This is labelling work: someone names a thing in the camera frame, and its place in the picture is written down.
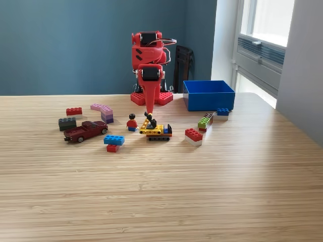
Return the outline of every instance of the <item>toy car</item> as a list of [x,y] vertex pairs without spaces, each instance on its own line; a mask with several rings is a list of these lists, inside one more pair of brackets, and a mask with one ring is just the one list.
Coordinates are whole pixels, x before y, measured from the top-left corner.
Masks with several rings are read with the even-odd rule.
[[85,139],[97,136],[99,134],[106,134],[107,125],[102,121],[85,121],[82,126],[64,131],[65,141],[83,142]]

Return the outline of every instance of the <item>lego minifigure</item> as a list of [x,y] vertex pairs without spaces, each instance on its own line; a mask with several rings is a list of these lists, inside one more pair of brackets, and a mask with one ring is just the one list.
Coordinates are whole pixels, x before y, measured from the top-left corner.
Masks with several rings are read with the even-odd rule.
[[134,115],[133,113],[129,115],[130,120],[127,122],[127,127],[129,131],[136,131],[138,128],[135,117],[136,115]]

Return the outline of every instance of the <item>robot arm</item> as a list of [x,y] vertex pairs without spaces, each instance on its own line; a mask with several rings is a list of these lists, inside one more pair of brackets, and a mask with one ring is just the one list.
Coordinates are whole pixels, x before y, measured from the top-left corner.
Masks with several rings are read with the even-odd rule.
[[152,113],[153,105],[159,100],[160,83],[165,78],[162,65],[171,61],[170,51],[164,47],[175,44],[174,39],[162,38],[162,33],[140,32],[132,34],[132,67],[138,78],[138,83],[143,89],[148,113]]

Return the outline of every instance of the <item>blue plastic bin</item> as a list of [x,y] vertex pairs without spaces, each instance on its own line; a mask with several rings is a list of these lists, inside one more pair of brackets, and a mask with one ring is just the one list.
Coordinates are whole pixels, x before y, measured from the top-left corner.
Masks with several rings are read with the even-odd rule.
[[188,111],[232,110],[235,96],[225,81],[184,81],[183,97]]

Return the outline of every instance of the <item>purple lego brick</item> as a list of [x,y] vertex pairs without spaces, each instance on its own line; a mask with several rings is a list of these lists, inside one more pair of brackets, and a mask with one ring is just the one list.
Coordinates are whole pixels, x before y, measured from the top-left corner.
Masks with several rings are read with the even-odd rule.
[[100,111],[101,107],[108,107],[107,105],[94,103],[90,106],[92,110]]
[[113,123],[113,118],[106,118],[104,114],[101,114],[101,119],[103,120],[103,122],[105,122],[106,124],[110,124]]
[[111,123],[113,123],[113,118],[111,118],[111,119],[107,119],[107,120],[105,121],[105,123],[106,123],[106,124],[111,124]]
[[108,106],[103,106],[100,109],[101,114],[104,114],[105,116],[113,114],[112,109]]
[[103,113],[101,113],[101,117],[104,118],[104,119],[111,119],[111,118],[113,118],[113,114],[104,115]]

